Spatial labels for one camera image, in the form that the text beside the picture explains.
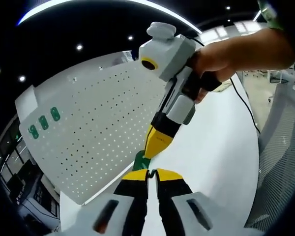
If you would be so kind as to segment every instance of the green object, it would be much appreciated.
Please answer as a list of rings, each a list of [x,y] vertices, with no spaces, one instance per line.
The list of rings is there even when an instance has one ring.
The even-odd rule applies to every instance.
[[[50,109],[50,113],[51,113],[51,116],[53,117],[54,121],[60,120],[60,114],[59,114],[58,109],[56,107],[52,107]]]
[[[264,19],[267,21],[267,25],[271,29],[284,30],[279,23],[277,13],[271,7],[271,4],[267,0],[258,0],[259,8]]]
[[[43,130],[48,129],[49,125],[45,116],[41,116],[40,118],[38,118],[38,121],[41,124]]]
[[[142,169],[148,169],[149,163],[151,162],[150,159],[144,158],[144,150],[139,151],[136,154],[136,158],[133,164],[133,171],[138,171]]]
[[[32,124],[32,125],[29,127],[29,133],[32,134],[32,136],[33,136],[34,139],[38,139],[39,134],[38,134],[38,132],[37,132],[37,129],[36,129],[35,125]]]

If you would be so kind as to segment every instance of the white table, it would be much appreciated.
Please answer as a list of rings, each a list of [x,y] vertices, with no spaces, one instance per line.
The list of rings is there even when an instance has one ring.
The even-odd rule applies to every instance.
[[[249,104],[237,75],[233,81]],[[245,224],[257,189],[259,152],[255,127],[233,87],[209,93],[197,105],[190,124],[181,127],[173,143],[150,164],[150,169],[156,168],[178,172],[193,192],[201,191]],[[106,191],[112,192],[117,184]],[[74,224],[79,208],[61,193],[62,230]],[[158,213],[155,181],[149,182],[147,208],[142,235],[165,235]]]

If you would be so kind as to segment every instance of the white pegboard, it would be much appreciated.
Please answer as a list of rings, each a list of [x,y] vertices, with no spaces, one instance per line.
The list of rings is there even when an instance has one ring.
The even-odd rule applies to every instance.
[[[20,131],[50,181],[82,204],[144,148],[164,85],[137,61],[86,74],[39,105]],[[60,120],[52,118],[52,107]],[[46,130],[38,122],[42,115],[49,125]],[[31,125],[39,133],[37,139],[28,131]]]

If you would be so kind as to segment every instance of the mesh chair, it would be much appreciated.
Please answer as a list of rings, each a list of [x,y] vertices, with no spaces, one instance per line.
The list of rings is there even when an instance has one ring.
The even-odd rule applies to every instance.
[[[278,84],[259,136],[259,179],[246,227],[266,231],[295,191],[295,91]]]

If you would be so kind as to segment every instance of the ceiling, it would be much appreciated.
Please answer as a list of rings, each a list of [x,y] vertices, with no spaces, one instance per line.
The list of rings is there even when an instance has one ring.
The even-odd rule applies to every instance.
[[[14,100],[30,85],[37,86],[58,72],[97,56],[137,50],[149,40],[146,29],[151,22],[174,24],[178,33],[195,36],[193,30],[170,15],[120,0],[73,0],[42,11],[17,26],[28,10],[42,2],[45,1],[0,1],[0,134],[16,114]],[[200,30],[252,20],[258,11],[256,0],[152,2],[186,18]],[[83,49],[78,52],[79,43]],[[26,77],[23,83],[18,80],[21,75]]]

